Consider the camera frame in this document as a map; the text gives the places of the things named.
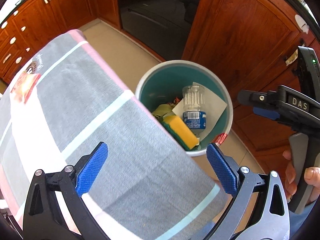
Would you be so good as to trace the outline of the person's right hand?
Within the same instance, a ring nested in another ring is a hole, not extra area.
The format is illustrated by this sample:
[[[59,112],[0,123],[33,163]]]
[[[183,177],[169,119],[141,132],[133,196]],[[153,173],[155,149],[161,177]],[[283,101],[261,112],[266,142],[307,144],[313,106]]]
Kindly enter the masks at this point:
[[[285,190],[287,201],[290,202],[292,196],[297,191],[297,183],[295,182],[296,171],[292,165],[291,151],[285,150],[283,152],[283,157],[289,161],[287,168],[285,170],[286,179],[285,179],[284,190]],[[308,185],[313,186],[313,191],[310,194],[309,200],[307,201],[307,205],[309,205],[314,201],[316,201],[319,197],[319,186],[320,186],[319,167],[307,168],[304,173],[304,179]]]

